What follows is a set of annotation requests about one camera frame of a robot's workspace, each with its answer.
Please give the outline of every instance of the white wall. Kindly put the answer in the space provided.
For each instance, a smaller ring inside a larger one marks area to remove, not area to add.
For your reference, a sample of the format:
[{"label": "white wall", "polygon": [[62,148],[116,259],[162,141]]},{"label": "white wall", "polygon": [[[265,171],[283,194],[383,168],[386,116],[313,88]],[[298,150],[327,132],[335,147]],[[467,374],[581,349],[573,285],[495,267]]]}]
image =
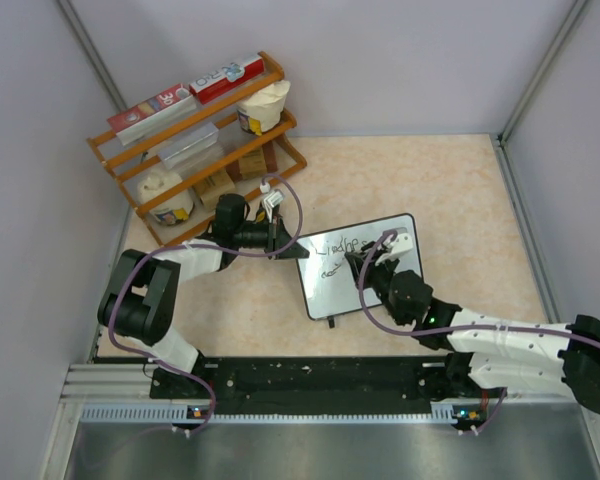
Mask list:
[{"label": "white wall", "polygon": [[84,360],[123,199],[84,139],[112,108],[51,0],[0,0],[0,479],[37,475]]},{"label": "white wall", "polygon": [[499,133],[573,0],[73,0],[129,103],[258,50],[296,133]]},{"label": "white wall", "polygon": [[510,141],[565,321],[600,318],[600,0]]}]

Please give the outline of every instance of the cardboard package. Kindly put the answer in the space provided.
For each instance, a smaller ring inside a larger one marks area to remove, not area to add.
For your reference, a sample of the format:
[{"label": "cardboard package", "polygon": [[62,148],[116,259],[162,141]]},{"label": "cardboard package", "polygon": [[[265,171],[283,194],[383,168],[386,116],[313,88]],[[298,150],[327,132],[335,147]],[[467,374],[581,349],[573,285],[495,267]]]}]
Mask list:
[{"label": "cardboard package", "polygon": [[265,143],[262,147],[247,153],[242,158],[227,165],[227,173],[234,182],[261,177],[265,173],[278,170],[276,153],[272,142]]},{"label": "cardboard package", "polygon": [[205,178],[193,186],[193,190],[200,198],[205,210],[213,212],[218,204],[218,199],[225,193],[233,193],[236,186],[231,181],[225,169],[218,170],[213,175]]}]

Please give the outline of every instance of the floor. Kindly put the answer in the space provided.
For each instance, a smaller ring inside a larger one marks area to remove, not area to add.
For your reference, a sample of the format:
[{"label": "floor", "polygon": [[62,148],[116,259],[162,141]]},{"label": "floor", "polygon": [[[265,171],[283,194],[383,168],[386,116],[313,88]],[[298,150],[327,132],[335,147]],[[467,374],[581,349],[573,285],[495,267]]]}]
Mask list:
[{"label": "floor", "polygon": [[[435,295],[489,315],[545,322],[516,220],[487,135],[294,138],[309,166],[291,178],[303,233],[409,212]],[[293,201],[283,205],[289,231]],[[132,219],[126,248],[154,240]],[[374,309],[384,318],[382,308]],[[237,259],[180,287],[175,326],[206,355],[430,353],[387,335],[361,312],[308,319],[294,261]],[[120,355],[106,338],[99,355]]]}]

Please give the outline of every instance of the cardboard box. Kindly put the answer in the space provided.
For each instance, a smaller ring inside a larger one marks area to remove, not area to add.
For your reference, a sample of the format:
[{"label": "cardboard box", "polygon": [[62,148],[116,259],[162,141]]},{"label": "cardboard box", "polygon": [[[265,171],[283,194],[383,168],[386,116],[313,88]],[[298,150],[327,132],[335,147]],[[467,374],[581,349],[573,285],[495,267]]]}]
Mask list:
[{"label": "cardboard box", "polygon": [[262,147],[252,150],[242,158],[227,165],[226,168],[229,177],[231,177],[231,180],[234,182],[261,177],[265,173],[277,171],[278,162],[276,161],[273,143],[265,143]]},{"label": "cardboard box", "polygon": [[212,212],[218,204],[218,199],[225,193],[235,192],[236,186],[226,170],[222,169],[200,183],[196,183],[193,190],[200,198],[205,210]]},{"label": "cardboard box", "polygon": [[193,112],[197,108],[198,104],[191,92],[182,83],[178,83],[126,112],[110,117],[107,122],[122,145],[126,146],[174,117]]},{"label": "cardboard box", "polygon": [[194,80],[189,84],[189,90],[205,104],[263,72],[262,57],[250,55]]}]

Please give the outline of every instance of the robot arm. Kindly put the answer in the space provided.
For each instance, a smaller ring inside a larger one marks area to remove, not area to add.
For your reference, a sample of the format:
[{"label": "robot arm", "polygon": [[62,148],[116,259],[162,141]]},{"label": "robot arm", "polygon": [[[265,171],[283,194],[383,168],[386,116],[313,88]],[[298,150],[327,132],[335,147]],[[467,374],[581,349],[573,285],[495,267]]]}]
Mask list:
[{"label": "robot arm", "polygon": [[[247,220],[249,204],[237,194],[223,195],[215,218],[204,234],[190,244],[220,246],[231,250],[257,248],[269,253],[291,241],[279,205],[279,190],[265,196],[255,220]],[[118,261],[98,308],[98,322],[107,326],[122,286],[145,254],[125,251]],[[309,252],[294,244],[276,255],[280,258],[306,258]],[[181,248],[150,259],[134,278],[132,290],[124,296],[115,322],[115,333],[128,337],[143,350],[185,372],[191,372],[200,352],[187,343],[172,326],[176,292],[180,283],[205,273],[228,267],[236,255],[210,248]]]},{"label": "robot arm", "polygon": [[[454,353],[443,368],[423,374],[421,386],[431,399],[462,392],[508,388],[511,391],[555,393],[575,398],[600,414],[600,350],[566,337],[545,335],[538,330],[570,332],[600,342],[600,321],[578,315],[571,324],[529,325],[473,312],[460,305],[438,300],[433,288],[413,271],[397,272],[401,255],[410,239],[399,234],[374,254],[364,278],[397,325],[415,324],[413,331],[446,327],[493,325],[493,330],[466,329],[416,337],[422,345]],[[356,285],[371,245],[345,254]],[[529,332],[513,332],[526,327]]]}]

